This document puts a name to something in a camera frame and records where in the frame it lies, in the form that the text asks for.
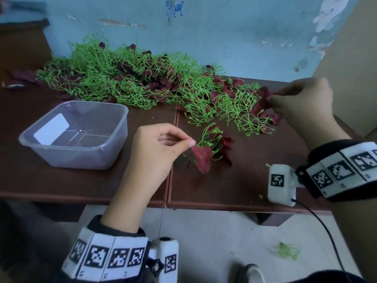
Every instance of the sleeve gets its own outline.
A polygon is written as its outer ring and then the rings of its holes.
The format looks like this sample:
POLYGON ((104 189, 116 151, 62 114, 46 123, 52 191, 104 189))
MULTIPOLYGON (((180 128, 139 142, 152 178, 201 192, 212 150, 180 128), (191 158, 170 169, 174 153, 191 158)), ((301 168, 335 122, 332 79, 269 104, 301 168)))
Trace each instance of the sleeve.
POLYGON ((377 145, 374 142, 339 140, 309 153, 308 166, 296 175, 314 198, 330 201, 377 197, 377 145))
POLYGON ((143 229, 127 233, 104 226, 96 215, 78 235, 51 283, 139 282, 145 271, 150 242, 143 229))

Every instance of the plastic container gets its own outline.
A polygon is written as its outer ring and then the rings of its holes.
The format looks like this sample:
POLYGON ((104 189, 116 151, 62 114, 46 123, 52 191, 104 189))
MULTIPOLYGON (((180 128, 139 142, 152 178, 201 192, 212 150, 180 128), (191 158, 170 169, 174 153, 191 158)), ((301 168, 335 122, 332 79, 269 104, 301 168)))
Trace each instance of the plastic container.
POLYGON ((127 138, 128 108, 121 104, 68 101, 52 109, 18 138, 51 166, 110 168, 127 138))

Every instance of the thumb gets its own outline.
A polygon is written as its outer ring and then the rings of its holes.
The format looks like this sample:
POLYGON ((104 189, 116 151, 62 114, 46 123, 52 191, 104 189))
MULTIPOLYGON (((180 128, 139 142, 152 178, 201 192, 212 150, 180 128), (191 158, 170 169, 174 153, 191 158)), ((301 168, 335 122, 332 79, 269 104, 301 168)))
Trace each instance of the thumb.
POLYGON ((281 95, 270 95, 266 100, 273 106, 273 108, 280 108, 284 102, 284 98, 285 96, 281 95))
POLYGON ((187 139, 179 141, 174 146, 171 146, 171 149, 176 157, 181 155, 183 152, 185 152, 188 148, 191 148, 192 146, 195 146, 196 142, 194 139, 187 139))

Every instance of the white floor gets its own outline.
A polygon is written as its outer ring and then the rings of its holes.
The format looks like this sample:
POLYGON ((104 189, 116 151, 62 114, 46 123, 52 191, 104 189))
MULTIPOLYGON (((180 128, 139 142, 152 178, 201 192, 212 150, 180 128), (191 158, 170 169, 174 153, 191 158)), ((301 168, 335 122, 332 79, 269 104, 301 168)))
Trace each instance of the white floor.
MULTIPOLYGON (((73 244, 79 230, 106 206, 87 206, 77 223, 61 223, 73 244)), ((320 217, 330 230, 346 271, 359 275, 332 216, 320 217)), ((340 269, 322 225, 311 215, 294 215, 280 227, 258 226, 241 212, 152 209, 141 227, 150 239, 179 242, 179 282, 234 282, 235 271, 257 264, 267 283, 297 280, 325 269, 340 269), (279 242, 301 249, 297 261, 276 255, 279 242)))

